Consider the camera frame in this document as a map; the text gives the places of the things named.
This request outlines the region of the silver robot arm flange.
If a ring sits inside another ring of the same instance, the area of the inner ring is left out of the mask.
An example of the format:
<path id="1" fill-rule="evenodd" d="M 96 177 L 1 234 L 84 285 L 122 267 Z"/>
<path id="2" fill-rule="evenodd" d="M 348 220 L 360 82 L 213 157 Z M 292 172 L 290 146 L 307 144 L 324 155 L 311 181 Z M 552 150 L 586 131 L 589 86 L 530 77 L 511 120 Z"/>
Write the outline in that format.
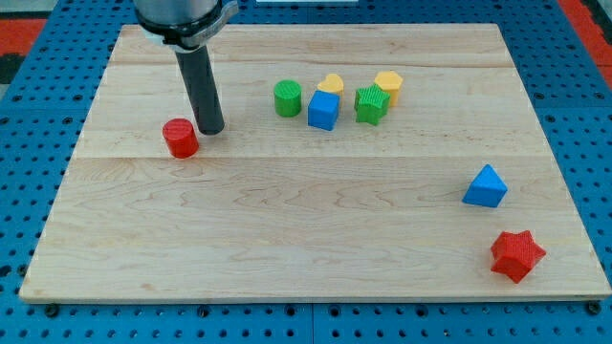
<path id="1" fill-rule="evenodd" d="M 219 33 L 239 12 L 236 0 L 134 0 L 146 38 L 178 53 L 191 53 Z"/>

